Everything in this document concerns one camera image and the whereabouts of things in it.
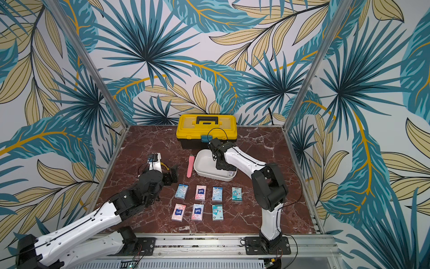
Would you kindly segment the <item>white plastic storage box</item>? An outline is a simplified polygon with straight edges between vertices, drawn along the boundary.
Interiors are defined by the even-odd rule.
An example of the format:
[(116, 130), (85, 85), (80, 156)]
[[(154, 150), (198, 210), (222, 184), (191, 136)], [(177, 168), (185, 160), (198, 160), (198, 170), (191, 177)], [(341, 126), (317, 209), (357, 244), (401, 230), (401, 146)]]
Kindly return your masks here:
[(212, 158), (211, 150), (200, 150), (194, 161), (194, 170), (196, 173), (205, 178), (215, 179), (223, 182), (230, 182), (234, 177), (228, 177), (228, 171), (217, 170), (216, 162)]

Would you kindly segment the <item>light blue cartoon tissue pack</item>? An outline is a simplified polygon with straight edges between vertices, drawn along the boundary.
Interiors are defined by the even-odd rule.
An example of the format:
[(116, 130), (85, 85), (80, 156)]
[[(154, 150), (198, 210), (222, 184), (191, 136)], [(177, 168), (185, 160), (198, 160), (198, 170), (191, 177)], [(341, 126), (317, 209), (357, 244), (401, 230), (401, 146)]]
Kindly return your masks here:
[(188, 185), (179, 184), (174, 197), (180, 200), (186, 199), (188, 189), (189, 189)]

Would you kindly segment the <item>blue white tissue pack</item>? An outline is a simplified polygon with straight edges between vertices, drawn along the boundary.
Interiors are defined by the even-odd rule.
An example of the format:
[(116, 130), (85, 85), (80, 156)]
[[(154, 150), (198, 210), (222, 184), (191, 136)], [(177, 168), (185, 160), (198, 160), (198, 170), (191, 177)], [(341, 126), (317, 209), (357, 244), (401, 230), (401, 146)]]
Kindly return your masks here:
[(212, 201), (222, 202), (223, 201), (223, 188), (213, 187), (212, 188)]

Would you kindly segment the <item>teal cartoon tissue pack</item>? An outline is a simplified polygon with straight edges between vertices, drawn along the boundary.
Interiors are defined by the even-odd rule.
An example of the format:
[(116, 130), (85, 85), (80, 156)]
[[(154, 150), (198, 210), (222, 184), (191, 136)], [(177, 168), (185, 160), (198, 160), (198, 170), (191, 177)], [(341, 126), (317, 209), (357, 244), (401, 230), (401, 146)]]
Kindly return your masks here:
[(240, 187), (232, 187), (232, 198), (233, 202), (242, 202), (243, 201), (243, 193), (242, 188)]

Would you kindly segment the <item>teal green tissue pack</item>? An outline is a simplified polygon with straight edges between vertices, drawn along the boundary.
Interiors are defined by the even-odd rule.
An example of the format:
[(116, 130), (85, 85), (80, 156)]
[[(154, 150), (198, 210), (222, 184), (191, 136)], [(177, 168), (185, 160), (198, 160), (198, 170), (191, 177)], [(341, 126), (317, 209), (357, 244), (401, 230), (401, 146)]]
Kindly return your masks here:
[(222, 205), (212, 206), (212, 220), (223, 221), (224, 220), (224, 209)]

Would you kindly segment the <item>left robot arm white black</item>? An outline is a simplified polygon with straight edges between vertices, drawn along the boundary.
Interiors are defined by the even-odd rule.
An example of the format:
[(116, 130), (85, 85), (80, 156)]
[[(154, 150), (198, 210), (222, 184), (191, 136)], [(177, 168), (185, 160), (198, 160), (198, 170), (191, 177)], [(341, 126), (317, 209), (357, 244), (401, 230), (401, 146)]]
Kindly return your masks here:
[(88, 239), (144, 211), (157, 200), (163, 186), (177, 181), (176, 166), (167, 173), (149, 167), (133, 187), (113, 195), (94, 212), (39, 238), (33, 235), (21, 238), (17, 246), (16, 267), (72, 269), (99, 257), (139, 250), (130, 227), (123, 227), (101, 239)]

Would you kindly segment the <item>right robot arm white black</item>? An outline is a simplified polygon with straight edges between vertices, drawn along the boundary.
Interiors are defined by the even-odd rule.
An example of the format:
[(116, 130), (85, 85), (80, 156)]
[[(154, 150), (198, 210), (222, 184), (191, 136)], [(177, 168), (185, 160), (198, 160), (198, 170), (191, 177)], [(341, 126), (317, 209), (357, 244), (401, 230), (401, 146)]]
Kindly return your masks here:
[(212, 139), (208, 144), (218, 170), (238, 169), (253, 184), (254, 197), (262, 208), (260, 245), (265, 252), (281, 246), (281, 208), (288, 194), (283, 174), (275, 163), (265, 163), (243, 152), (233, 142)]

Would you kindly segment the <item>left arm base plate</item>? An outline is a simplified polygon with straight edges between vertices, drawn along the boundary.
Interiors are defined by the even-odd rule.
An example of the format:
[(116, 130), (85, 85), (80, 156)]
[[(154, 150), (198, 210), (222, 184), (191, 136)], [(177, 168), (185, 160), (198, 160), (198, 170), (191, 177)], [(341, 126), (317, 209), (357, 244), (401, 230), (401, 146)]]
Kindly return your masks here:
[(126, 239), (119, 252), (111, 254), (111, 256), (134, 256), (137, 254), (140, 256), (152, 256), (155, 243), (155, 237)]

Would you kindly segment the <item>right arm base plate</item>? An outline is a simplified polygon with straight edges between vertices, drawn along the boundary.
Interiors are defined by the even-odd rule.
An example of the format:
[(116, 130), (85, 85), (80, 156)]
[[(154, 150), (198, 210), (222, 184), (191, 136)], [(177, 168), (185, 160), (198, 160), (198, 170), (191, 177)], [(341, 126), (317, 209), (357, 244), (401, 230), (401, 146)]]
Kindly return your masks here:
[(289, 255), (292, 253), (290, 243), (285, 236), (278, 236), (272, 241), (267, 241), (260, 236), (247, 236), (241, 240), (247, 255)]

